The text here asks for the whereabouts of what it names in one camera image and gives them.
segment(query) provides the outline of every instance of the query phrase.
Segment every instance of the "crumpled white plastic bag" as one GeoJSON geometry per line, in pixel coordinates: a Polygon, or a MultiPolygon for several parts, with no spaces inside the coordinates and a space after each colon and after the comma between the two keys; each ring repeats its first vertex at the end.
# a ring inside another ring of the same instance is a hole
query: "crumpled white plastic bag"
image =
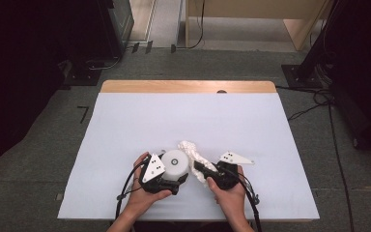
{"type": "Polygon", "coordinates": [[[207,182],[206,182],[206,179],[204,179],[203,173],[201,173],[200,171],[197,171],[194,168],[194,161],[196,160],[198,162],[203,163],[207,168],[209,168],[210,170],[214,172],[217,171],[216,168],[213,166],[213,164],[210,161],[204,159],[203,157],[200,156],[200,154],[198,154],[197,147],[195,146],[194,143],[188,142],[188,141],[182,141],[180,142],[178,147],[180,150],[182,150],[184,153],[188,155],[189,168],[191,169],[192,174],[196,176],[198,181],[203,183],[204,186],[207,186],[207,182]]]}

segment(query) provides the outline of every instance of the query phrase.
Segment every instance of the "black metal base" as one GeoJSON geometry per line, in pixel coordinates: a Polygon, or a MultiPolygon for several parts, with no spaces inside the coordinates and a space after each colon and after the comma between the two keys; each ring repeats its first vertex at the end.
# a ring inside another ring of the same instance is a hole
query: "black metal base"
{"type": "Polygon", "coordinates": [[[100,78],[101,70],[80,70],[72,67],[65,78],[63,85],[66,86],[96,86],[100,78]]]}
{"type": "Polygon", "coordinates": [[[319,81],[318,76],[312,73],[306,80],[300,80],[297,74],[299,65],[281,65],[282,71],[284,71],[285,78],[287,79],[288,85],[291,88],[309,88],[309,89],[321,89],[322,83],[319,81]]]}

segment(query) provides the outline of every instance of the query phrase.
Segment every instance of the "table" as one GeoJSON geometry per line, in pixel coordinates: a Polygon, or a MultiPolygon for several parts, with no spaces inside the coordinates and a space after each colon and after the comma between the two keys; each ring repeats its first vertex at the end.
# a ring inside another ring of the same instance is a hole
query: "table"
{"type": "MultiPolygon", "coordinates": [[[[189,47],[191,16],[201,17],[204,0],[185,2],[185,46],[189,47]]],[[[296,50],[302,50],[318,19],[327,14],[332,0],[205,0],[204,17],[280,18],[296,50]]]]}
{"type": "MultiPolygon", "coordinates": [[[[136,158],[177,149],[182,140],[213,162],[228,150],[256,162],[243,169],[259,194],[261,220],[319,218],[273,83],[197,80],[105,81],[58,218],[113,219],[136,158]]],[[[213,197],[191,175],[178,195],[158,201],[140,220],[224,220],[213,197]]],[[[253,219],[247,201],[245,214],[253,219]]]]}

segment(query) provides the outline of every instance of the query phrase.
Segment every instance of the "white tabletop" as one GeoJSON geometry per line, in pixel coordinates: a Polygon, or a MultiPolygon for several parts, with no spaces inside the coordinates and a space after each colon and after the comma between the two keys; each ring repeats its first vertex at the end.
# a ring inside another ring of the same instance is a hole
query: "white tabletop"
{"type": "MultiPolygon", "coordinates": [[[[116,196],[134,161],[146,151],[177,149],[183,140],[195,143],[212,162],[227,151],[255,161],[243,170],[259,194],[261,220],[319,218],[277,93],[100,93],[58,218],[114,219],[116,196]]],[[[245,214],[253,219],[247,200],[245,214]]],[[[210,190],[190,174],[178,195],[158,201],[140,219],[219,220],[224,215],[210,190]]]]}

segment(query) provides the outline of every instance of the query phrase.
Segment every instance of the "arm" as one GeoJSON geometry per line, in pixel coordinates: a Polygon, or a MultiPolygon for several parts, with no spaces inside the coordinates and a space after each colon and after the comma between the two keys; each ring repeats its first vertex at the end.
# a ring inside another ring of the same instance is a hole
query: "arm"
{"type": "MultiPolygon", "coordinates": [[[[243,169],[238,166],[238,172],[243,174],[243,169]]],[[[221,207],[222,212],[235,232],[254,232],[249,226],[243,212],[245,190],[238,183],[229,190],[220,189],[213,178],[207,178],[209,188],[215,195],[216,203],[221,207]]]]}
{"type": "MultiPolygon", "coordinates": [[[[146,158],[148,153],[141,155],[134,166],[140,163],[144,158],[146,158]]],[[[138,183],[138,177],[140,176],[140,168],[137,168],[134,172],[133,185],[131,189],[139,189],[140,184],[138,183]]],[[[122,213],[113,222],[107,232],[127,232],[130,230],[131,226],[135,221],[142,216],[146,211],[158,200],[164,199],[165,197],[171,195],[170,190],[162,190],[159,193],[152,194],[146,192],[144,189],[139,189],[130,194],[128,199],[128,204],[122,213]]]]}

